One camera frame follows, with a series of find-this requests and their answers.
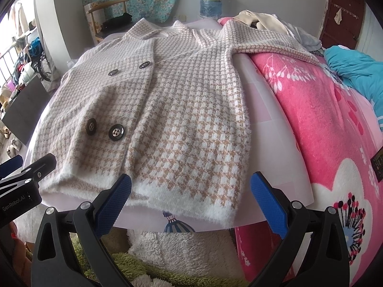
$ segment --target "wall outlet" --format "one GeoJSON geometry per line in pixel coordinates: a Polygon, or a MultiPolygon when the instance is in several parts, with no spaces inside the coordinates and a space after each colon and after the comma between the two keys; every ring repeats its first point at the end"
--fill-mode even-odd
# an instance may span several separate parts
{"type": "Polygon", "coordinates": [[[179,20],[180,22],[185,22],[185,21],[186,21],[186,15],[179,15],[179,16],[178,16],[178,20],[179,20]]]}

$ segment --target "clothes pile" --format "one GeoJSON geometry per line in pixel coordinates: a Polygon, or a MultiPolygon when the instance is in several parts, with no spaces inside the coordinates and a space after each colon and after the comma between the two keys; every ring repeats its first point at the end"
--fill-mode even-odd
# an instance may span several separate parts
{"type": "Polygon", "coordinates": [[[296,39],[307,51],[318,51],[322,48],[322,42],[316,37],[304,31],[302,28],[289,24],[278,18],[277,15],[242,11],[235,20],[251,26],[255,25],[258,30],[268,30],[285,34],[296,39]]]}

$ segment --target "screw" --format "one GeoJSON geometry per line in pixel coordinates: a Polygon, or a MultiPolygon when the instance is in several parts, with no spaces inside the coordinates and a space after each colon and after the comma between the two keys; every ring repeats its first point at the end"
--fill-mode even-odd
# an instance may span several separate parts
{"type": "Polygon", "coordinates": [[[329,208],[327,208],[327,210],[329,211],[329,213],[330,214],[332,214],[332,215],[334,215],[334,214],[336,214],[336,209],[334,208],[334,207],[329,207],[329,208]]]}
{"type": "Polygon", "coordinates": [[[81,209],[88,209],[90,207],[90,203],[89,202],[84,202],[80,205],[80,208],[81,209]]]}
{"type": "Polygon", "coordinates": [[[53,207],[49,207],[45,212],[46,212],[47,215],[53,214],[54,208],[53,207]]]}
{"type": "Polygon", "coordinates": [[[113,130],[113,136],[114,137],[117,137],[119,134],[120,134],[120,129],[119,128],[115,128],[114,130],[113,130]]]}
{"type": "Polygon", "coordinates": [[[297,200],[295,200],[295,201],[292,202],[292,206],[295,209],[301,209],[302,208],[302,203],[297,201],[297,200]]]}

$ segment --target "blue gripper pad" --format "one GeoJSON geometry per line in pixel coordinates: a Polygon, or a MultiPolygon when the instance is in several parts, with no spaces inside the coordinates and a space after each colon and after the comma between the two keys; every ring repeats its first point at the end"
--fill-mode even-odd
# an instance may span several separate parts
{"type": "Polygon", "coordinates": [[[273,233],[279,234],[284,239],[288,230],[287,214],[265,184],[263,177],[257,172],[251,176],[250,189],[273,233]]]}
{"type": "Polygon", "coordinates": [[[108,234],[132,192],[132,180],[126,174],[121,175],[110,189],[110,194],[95,216],[95,234],[97,238],[108,234]]]}
{"type": "Polygon", "coordinates": [[[12,174],[16,169],[22,167],[23,158],[21,155],[16,155],[10,160],[0,165],[0,180],[12,174]]]}

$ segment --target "beige clothing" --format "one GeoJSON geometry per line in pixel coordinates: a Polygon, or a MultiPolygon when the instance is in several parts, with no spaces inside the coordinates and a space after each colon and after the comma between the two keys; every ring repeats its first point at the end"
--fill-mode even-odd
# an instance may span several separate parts
{"type": "Polygon", "coordinates": [[[270,51],[319,64],[293,38],[234,20],[222,30],[195,30],[142,19],[90,49],[64,75],[36,138],[33,161],[49,152],[57,159],[40,192],[92,200],[126,173],[133,182],[127,206],[230,225],[248,184],[251,144],[231,56],[270,51]],[[125,135],[116,142],[108,136],[114,124],[125,135]]]}
{"type": "Polygon", "coordinates": [[[20,37],[29,30],[28,22],[26,21],[23,5],[21,2],[16,2],[12,5],[9,14],[9,23],[12,27],[12,36],[20,37]]]}
{"type": "Polygon", "coordinates": [[[0,91],[0,104],[3,105],[6,101],[9,101],[12,91],[8,88],[7,85],[3,85],[0,91]]]}
{"type": "Polygon", "coordinates": [[[322,47],[321,40],[307,33],[300,27],[280,20],[275,14],[270,15],[242,11],[233,18],[248,26],[251,26],[251,24],[255,22],[258,30],[275,31],[280,34],[289,35],[296,39],[307,51],[317,51],[322,47]]]}

